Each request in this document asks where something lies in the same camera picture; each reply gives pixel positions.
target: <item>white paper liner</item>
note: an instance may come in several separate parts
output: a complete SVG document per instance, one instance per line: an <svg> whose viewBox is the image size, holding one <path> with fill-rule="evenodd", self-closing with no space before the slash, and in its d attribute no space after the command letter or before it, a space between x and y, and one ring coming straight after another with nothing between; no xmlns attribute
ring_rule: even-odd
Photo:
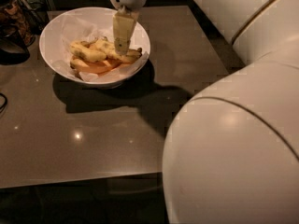
<svg viewBox="0 0 299 224"><path fill-rule="evenodd" d="M107 37L109 41L113 40L113 27L109 26L107 29L98 29L98 26L94 23L87 22L71 14L63 16L62 20L62 37L61 37L61 49L64 51L64 60L56 61L52 64L53 68L57 72L61 71L63 74L67 74L68 77L80 80L75 76L75 71L70 65L65 66L65 63L70 64L72 54L70 52L70 43L74 40L93 41L97 38ZM138 49L135 47L134 40L132 40L131 49ZM133 64L125 67L115 68L103 75L98 76L93 73L80 72L80 76L83 81L88 83L115 83L120 80L131 77L136 73L142 65L148 60L149 54L144 52L143 55Z"/></svg>

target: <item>gray countertop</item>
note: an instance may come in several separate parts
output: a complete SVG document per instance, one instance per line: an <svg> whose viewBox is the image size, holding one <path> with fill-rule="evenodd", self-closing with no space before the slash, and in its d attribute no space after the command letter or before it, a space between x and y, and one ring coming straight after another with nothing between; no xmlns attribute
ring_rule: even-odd
<svg viewBox="0 0 299 224"><path fill-rule="evenodd" d="M38 37L28 61L0 64L0 188L162 171L174 116L227 71L188 7L144 7L139 22L149 61L113 90L53 73Z"/></svg>

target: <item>bowl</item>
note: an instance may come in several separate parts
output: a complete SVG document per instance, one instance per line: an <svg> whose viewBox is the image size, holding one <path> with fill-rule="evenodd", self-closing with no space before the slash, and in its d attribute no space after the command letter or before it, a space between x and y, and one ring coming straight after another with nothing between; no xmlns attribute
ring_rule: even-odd
<svg viewBox="0 0 299 224"><path fill-rule="evenodd" d="M103 7L83 7L62 13L51 20L39 39L41 55L57 74L77 83L96 88L114 88L135 75L150 56L150 39L138 22L131 38L130 49L142 48L142 56L135 63L115 68L101 76L82 73L81 78L70 67L72 56L69 47L73 40L92 41L107 37L113 41L113 15L116 10Z"/></svg>

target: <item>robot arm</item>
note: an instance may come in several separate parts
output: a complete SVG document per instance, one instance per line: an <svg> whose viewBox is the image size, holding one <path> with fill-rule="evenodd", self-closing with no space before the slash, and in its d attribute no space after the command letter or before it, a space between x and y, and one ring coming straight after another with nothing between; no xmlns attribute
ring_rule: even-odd
<svg viewBox="0 0 299 224"><path fill-rule="evenodd" d="M139 10L147 0L110 0L118 11L113 17L113 35L115 50L126 54L131 42L131 36L138 20Z"/></svg>

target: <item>bottle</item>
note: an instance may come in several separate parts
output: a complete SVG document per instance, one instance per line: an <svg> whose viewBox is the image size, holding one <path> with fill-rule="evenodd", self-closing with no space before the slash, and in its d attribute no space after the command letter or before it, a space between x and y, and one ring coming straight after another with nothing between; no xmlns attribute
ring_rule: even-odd
<svg viewBox="0 0 299 224"><path fill-rule="evenodd" d="M28 47L35 36L31 33L29 22L22 12L18 0L0 0L0 25L15 25L24 44Z"/></svg>

